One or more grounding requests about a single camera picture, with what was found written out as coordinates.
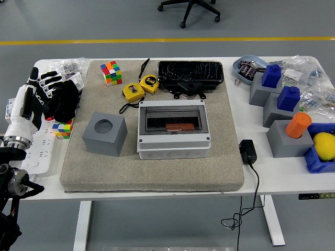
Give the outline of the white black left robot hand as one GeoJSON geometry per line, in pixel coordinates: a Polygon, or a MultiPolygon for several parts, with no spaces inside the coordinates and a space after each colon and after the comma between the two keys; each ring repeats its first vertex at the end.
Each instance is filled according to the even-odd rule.
{"type": "Polygon", "coordinates": [[[62,75],[56,71],[39,75],[39,69],[33,67],[28,82],[19,88],[10,114],[10,124],[4,135],[4,145],[8,147],[26,147],[32,145],[33,134],[41,127],[42,105],[51,98],[50,87],[62,81],[62,75]]]}

